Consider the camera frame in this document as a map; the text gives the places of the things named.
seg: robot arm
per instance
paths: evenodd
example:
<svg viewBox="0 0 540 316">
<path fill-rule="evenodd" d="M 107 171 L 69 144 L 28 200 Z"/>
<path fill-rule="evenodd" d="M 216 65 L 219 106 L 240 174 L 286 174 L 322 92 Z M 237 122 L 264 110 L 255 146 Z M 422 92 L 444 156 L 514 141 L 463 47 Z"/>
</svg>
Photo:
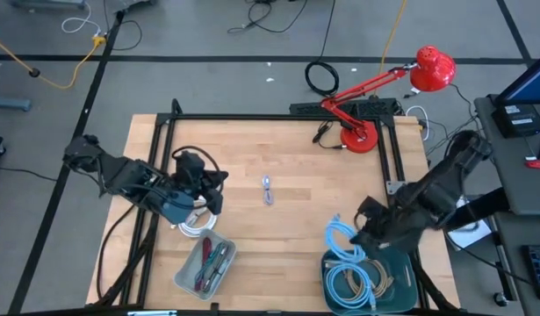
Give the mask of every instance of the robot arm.
<svg viewBox="0 0 540 316">
<path fill-rule="evenodd" d="M 206 206 L 213 214 L 220 214 L 223 197 L 216 188 L 222 188 L 228 173 L 220 171 L 216 163 L 217 170 L 205 170 L 197 154 L 181 152 L 173 153 L 176 173 L 169 176 L 144 161 L 113 157 L 98 145 L 96 136 L 84 135 L 67 146 L 63 162 L 76 173 L 96 172 L 100 196 L 119 195 L 140 208 L 159 213 L 172 224 L 186 220 L 200 195 L 206 204 L 195 208 Z"/>
<path fill-rule="evenodd" d="M 402 185 L 389 197 L 390 207 L 372 197 L 362 202 L 355 220 L 364 215 L 367 221 L 350 242 L 367 248 L 414 250 L 426 228 L 441 229 L 453 216 L 465 178 L 491 153 L 490 144 L 478 133 L 457 133 L 446 157 L 418 182 Z"/>
</svg>

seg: red lamp base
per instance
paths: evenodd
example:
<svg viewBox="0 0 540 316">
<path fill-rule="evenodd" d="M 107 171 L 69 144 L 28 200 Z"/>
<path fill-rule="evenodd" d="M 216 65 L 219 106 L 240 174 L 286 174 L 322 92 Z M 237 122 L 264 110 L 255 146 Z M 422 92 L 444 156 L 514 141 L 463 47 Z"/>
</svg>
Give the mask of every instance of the red lamp base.
<svg viewBox="0 0 540 316">
<path fill-rule="evenodd" d="M 377 129 L 373 123 L 364 121 L 364 125 L 361 127 L 351 130 L 343 128 L 340 132 L 340 140 L 351 152 L 367 153 L 377 145 Z"/>
</svg>

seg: wooden table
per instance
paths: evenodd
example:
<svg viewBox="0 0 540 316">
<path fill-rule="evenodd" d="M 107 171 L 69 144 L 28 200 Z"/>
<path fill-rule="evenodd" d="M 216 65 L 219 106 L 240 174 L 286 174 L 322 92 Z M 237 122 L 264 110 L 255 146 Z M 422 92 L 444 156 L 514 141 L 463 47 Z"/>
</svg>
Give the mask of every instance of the wooden table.
<svg viewBox="0 0 540 316">
<path fill-rule="evenodd" d="M 155 115 L 133 116 L 124 155 L 148 158 L 154 122 Z M 418 180 L 428 166 L 417 121 L 414 117 L 397 117 L 395 122 L 407 180 Z M 214 230 L 232 239 L 238 253 L 212 299 L 219 302 L 221 310 L 328 311 L 319 275 L 320 258 L 327 250 L 325 226 L 337 213 L 351 223 L 357 207 L 368 195 L 385 202 L 385 189 L 378 150 L 353 154 L 348 150 L 320 148 L 311 142 L 319 123 L 176 122 L 173 149 L 183 145 L 202 147 L 230 174 L 223 192 L 223 213 Z M 322 142 L 329 146 L 338 144 L 339 131 L 336 123 Z M 389 141 L 386 143 L 390 155 Z M 169 172 L 174 170 L 175 162 L 171 160 Z M 272 206 L 262 200 L 263 175 L 271 179 L 275 196 Z M 128 206 L 123 198 L 113 198 L 104 232 Z M 117 227 L 107 244 L 103 291 L 126 265 L 135 214 Z M 195 242 L 179 230 L 170 229 L 169 222 L 161 219 L 146 308 L 209 309 L 210 302 L 194 298 L 173 283 L 173 276 Z M 443 234 L 425 232 L 420 255 L 423 268 L 434 283 L 452 304 L 459 305 Z M 133 277 L 132 298 L 136 297 L 139 277 L 140 272 Z M 95 289 L 93 277 L 88 302 L 97 300 Z"/>
</svg>

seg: red lamp shade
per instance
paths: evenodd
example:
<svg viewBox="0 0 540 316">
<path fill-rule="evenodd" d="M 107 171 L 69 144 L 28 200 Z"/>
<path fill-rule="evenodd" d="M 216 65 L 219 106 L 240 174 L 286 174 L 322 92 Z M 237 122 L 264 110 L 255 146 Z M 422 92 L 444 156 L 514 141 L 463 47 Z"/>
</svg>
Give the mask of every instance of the red lamp shade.
<svg viewBox="0 0 540 316">
<path fill-rule="evenodd" d="M 420 48 L 416 56 L 418 67 L 410 70 L 410 82 L 420 91 L 438 91 L 453 81 L 457 66 L 451 57 L 437 48 Z"/>
</svg>

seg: monitor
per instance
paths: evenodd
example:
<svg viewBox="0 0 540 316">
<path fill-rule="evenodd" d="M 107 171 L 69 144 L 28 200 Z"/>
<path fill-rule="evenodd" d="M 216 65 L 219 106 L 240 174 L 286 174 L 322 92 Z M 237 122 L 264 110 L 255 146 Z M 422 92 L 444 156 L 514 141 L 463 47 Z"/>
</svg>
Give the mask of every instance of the monitor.
<svg viewBox="0 0 540 316">
<path fill-rule="evenodd" d="M 496 105 L 540 104 L 540 59 L 496 97 Z"/>
</svg>

